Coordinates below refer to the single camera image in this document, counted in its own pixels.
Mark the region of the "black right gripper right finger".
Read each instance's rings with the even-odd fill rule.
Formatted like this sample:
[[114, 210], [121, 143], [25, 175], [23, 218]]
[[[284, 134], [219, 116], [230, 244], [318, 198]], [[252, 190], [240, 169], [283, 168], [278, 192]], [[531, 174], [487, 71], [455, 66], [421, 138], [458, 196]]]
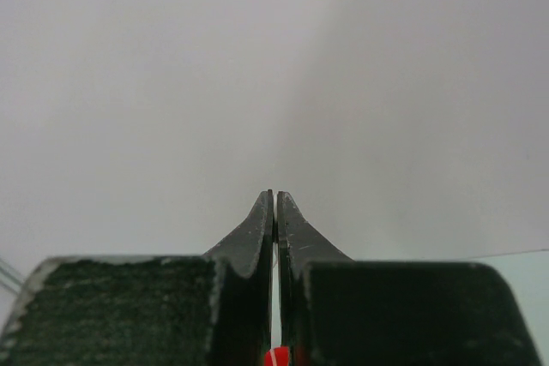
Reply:
[[459, 261], [356, 261], [277, 195], [281, 340], [293, 365], [539, 365], [508, 283]]

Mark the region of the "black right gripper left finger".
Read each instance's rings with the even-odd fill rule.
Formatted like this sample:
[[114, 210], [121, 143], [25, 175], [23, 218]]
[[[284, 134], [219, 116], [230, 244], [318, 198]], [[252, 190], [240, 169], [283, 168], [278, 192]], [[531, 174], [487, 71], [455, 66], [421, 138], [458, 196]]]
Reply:
[[260, 365], [271, 342], [274, 196], [202, 255], [59, 256], [27, 278], [4, 365]]

